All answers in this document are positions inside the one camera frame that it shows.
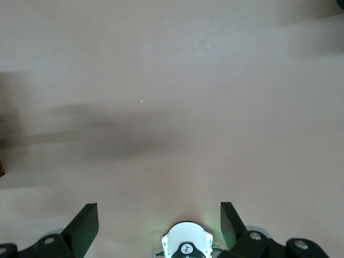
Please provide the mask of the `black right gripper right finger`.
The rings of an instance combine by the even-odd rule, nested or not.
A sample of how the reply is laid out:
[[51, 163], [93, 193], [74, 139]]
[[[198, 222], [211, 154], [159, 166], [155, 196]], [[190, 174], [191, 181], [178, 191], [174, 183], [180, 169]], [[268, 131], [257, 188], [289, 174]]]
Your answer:
[[326, 257], [325, 251], [309, 239], [292, 238], [281, 245], [265, 234], [248, 230], [231, 202], [220, 205], [221, 232], [227, 249], [220, 257], [269, 258], [269, 257]]

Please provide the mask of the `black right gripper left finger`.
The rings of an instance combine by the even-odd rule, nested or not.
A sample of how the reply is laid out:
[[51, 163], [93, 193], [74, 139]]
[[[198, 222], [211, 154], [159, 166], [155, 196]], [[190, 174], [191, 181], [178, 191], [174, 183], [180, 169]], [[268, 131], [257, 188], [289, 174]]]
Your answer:
[[61, 233], [44, 236], [23, 250], [13, 243], [2, 243], [1, 257], [85, 257], [97, 234], [97, 204], [86, 204]]

